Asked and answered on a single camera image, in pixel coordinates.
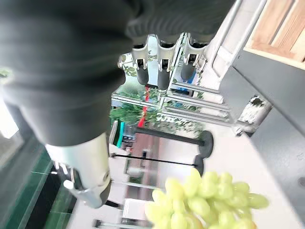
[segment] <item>wooden cabinet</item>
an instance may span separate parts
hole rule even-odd
[[[268,0],[244,50],[305,70],[305,0]]]

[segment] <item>metal rod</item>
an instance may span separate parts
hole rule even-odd
[[[169,83],[166,91],[169,91],[171,89],[171,87],[172,87],[172,83],[173,83],[173,80],[175,78],[175,74],[176,74],[176,71],[177,71],[179,59],[180,59],[180,56],[181,56],[181,53],[182,53],[182,50],[183,50],[182,44],[183,44],[184,39],[186,38],[186,33],[183,33],[180,37],[181,37],[181,39],[179,39],[180,40],[180,44],[179,44],[179,49],[178,49],[178,52],[177,52],[178,54],[176,55],[175,62],[173,64],[174,65],[174,69],[171,71],[170,83]]]
[[[179,135],[173,135],[173,134],[165,133],[165,132],[158,131],[158,130],[151,130],[151,129],[136,127],[135,132],[139,133],[139,134],[146,134],[146,135],[152,135],[152,136],[156,136],[156,137],[163,137],[163,138],[176,140],[176,141],[180,141],[180,142],[187,142],[187,143],[190,143],[190,144],[204,146],[204,141],[203,140],[193,139],[193,138],[189,138],[189,137],[183,137],[183,136],[179,136]]]
[[[183,88],[193,90],[193,91],[198,91],[198,92],[208,92],[208,93],[213,93],[213,94],[219,94],[218,90],[205,88],[205,87],[201,87],[201,86],[196,86],[196,85],[189,84],[189,83],[176,82],[176,83],[173,83],[173,86],[183,87]]]
[[[188,98],[180,95],[168,95],[166,99],[175,100],[186,104],[191,104],[194,106],[206,107],[214,110],[229,111],[229,108],[223,104],[212,103],[200,99]]]
[[[190,115],[180,114],[180,113],[176,113],[176,112],[163,111],[163,112],[160,112],[160,114],[161,115],[166,115],[166,116],[169,116],[169,117],[183,118],[183,119],[186,119],[186,120],[191,120],[191,121],[196,121],[196,122],[211,123],[211,124],[223,125],[223,126],[227,126],[227,127],[232,126],[232,123],[230,123],[230,122],[217,121],[217,120],[210,119],[210,118],[190,116]]]
[[[153,104],[153,103],[141,101],[138,99],[132,99],[132,98],[122,96],[122,95],[117,95],[117,94],[112,94],[111,99],[117,100],[117,101],[120,101],[123,103],[135,104],[135,105],[139,105],[139,106],[152,106],[152,107],[158,106],[158,104]]]
[[[215,120],[219,120],[219,121],[227,121],[228,120],[228,118],[225,118],[225,117],[200,113],[200,112],[196,112],[196,111],[188,111],[188,110],[177,108],[177,107],[167,106],[165,109],[168,110],[168,111],[178,112],[178,113],[191,115],[191,116],[196,116],[196,117],[211,118],[211,119],[215,119]]]
[[[114,184],[121,184],[121,185],[127,185],[127,186],[133,186],[133,187],[142,187],[142,188],[147,188],[147,189],[156,189],[159,187],[156,186],[151,186],[151,185],[143,185],[143,184],[138,184],[138,183],[132,183],[132,182],[117,182],[117,181],[112,181]]]
[[[159,109],[162,109],[162,107],[163,107],[163,104],[164,104],[164,101],[165,101],[165,97],[164,96],[162,96],[161,98],[160,98],[160,100],[159,100],[160,102],[159,102]]]
[[[181,162],[175,162],[175,161],[165,161],[165,160],[152,159],[152,158],[139,157],[139,156],[130,156],[130,155],[115,154],[115,153],[112,154],[112,155],[113,156],[119,156],[119,157],[127,157],[127,158],[133,158],[133,159],[147,160],[147,161],[158,161],[158,162],[166,162],[166,163],[185,165],[185,166],[195,166],[195,164],[187,164],[187,163],[181,163]]]
[[[98,220],[98,224],[95,226],[96,228],[101,227],[115,227],[115,228],[126,228],[126,229],[152,229],[150,227],[143,227],[137,225],[129,225],[129,224],[119,224],[119,223],[106,223],[101,220]]]
[[[207,63],[207,59],[204,58],[204,59],[199,59],[198,60],[198,63],[197,63],[197,66],[198,66],[198,74],[202,74],[205,67],[206,67],[206,63]]]

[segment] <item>green grape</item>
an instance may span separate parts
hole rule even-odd
[[[163,208],[163,211],[166,214],[172,214],[173,213],[173,201],[166,197],[161,203],[160,206]]]
[[[233,188],[231,184],[220,183],[217,186],[217,192],[215,198],[217,199],[229,199],[233,196]]]
[[[185,212],[185,205],[184,205],[183,200],[174,199],[173,200],[173,210],[174,210],[174,212],[184,213]]]
[[[222,173],[220,176],[219,176],[219,182],[220,183],[229,183],[231,184],[232,183],[232,180],[233,180],[233,177],[231,174],[229,173]]]
[[[216,172],[212,171],[212,172],[206,172],[204,175],[203,175],[203,180],[207,180],[207,181],[211,181],[211,182],[214,182],[214,183],[217,183],[218,182],[218,175]]]
[[[200,220],[193,214],[187,213],[185,214],[185,218],[187,221],[187,229],[204,229]]]
[[[208,224],[214,224],[217,223],[218,220],[218,213],[214,209],[210,209],[209,214],[202,217],[203,220]]]
[[[200,197],[192,197],[188,199],[188,205],[194,213],[201,217],[206,216],[210,212],[210,206],[205,199]]]
[[[160,189],[155,189],[152,192],[152,199],[157,204],[161,204],[161,202],[163,202],[166,198],[167,198],[166,194],[162,192]]]
[[[184,191],[182,185],[177,179],[167,178],[165,182],[166,194],[171,199],[183,199]]]
[[[243,207],[243,208],[235,208],[234,212],[238,215],[239,218],[246,218],[252,220],[252,213],[250,208]]]
[[[200,173],[195,168],[191,168],[189,177],[191,177],[193,180],[197,180],[198,182],[201,181]]]
[[[243,193],[249,193],[250,187],[247,183],[245,182],[235,182],[233,183],[233,189],[235,191],[243,192]]]
[[[158,229],[170,229],[171,217],[169,215],[163,216],[160,220],[156,222]]]
[[[223,228],[232,228],[235,224],[234,214],[230,211],[223,211],[219,214],[219,225]]]
[[[185,206],[185,210],[186,210],[187,212],[190,212],[191,210],[190,210],[189,204],[187,203],[187,199],[184,199],[184,200],[183,200],[183,203],[184,203],[184,206]]]
[[[241,219],[235,223],[232,229],[255,229],[255,224],[249,219]]]
[[[217,192],[217,185],[214,182],[203,180],[198,187],[198,195],[203,198],[211,198]]]
[[[192,168],[191,174],[186,178],[186,182],[183,186],[186,197],[193,197],[198,189],[198,185],[201,183],[201,176],[197,169]]]
[[[226,200],[226,203],[231,207],[241,208],[248,206],[249,201],[244,193],[235,191],[233,196]]]
[[[149,202],[145,205],[145,215],[150,222],[156,223],[164,216],[164,211],[156,203]]]
[[[187,229],[187,221],[182,213],[173,213],[171,218],[172,229]]]
[[[195,196],[200,182],[201,182],[201,179],[198,182],[197,179],[195,179],[194,177],[191,177],[191,176],[189,176],[186,179],[186,182],[183,185],[183,189],[184,189],[184,193],[187,198]]]
[[[209,199],[208,203],[211,206],[211,208],[215,209],[219,213],[223,211],[231,211],[231,207],[220,200]]]
[[[249,193],[249,206],[254,209],[266,208],[269,206],[269,201],[266,197],[260,194]]]
[[[208,229],[223,229],[221,226],[219,226],[218,224],[213,224],[211,226],[209,226]]]

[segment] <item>dark gray panel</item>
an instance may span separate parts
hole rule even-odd
[[[226,72],[219,87],[220,94],[231,109],[231,115],[237,119],[253,95],[260,95],[233,67]]]
[[[305,71],[240,51],[233,66],[305,135]]]
[[[305,138],[273,108],[251,140],[305,222]]]

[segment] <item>gray rubber tip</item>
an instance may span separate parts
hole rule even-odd
[[[190,64],[188,65],[184,64],[181,69],[181,78],[184,81],[188,81],[193,76],[194,71],[195,71],[195,66],[192,66]]]
[[[166,90],[170,85],[170,73],[166,70],[162,70],[162,72],[158,72],[158,88],[160,90]]]
[[[139,68],[139,70],[137,70],[137,78],[141,85],[146,85],[149,80],[148,69]]]

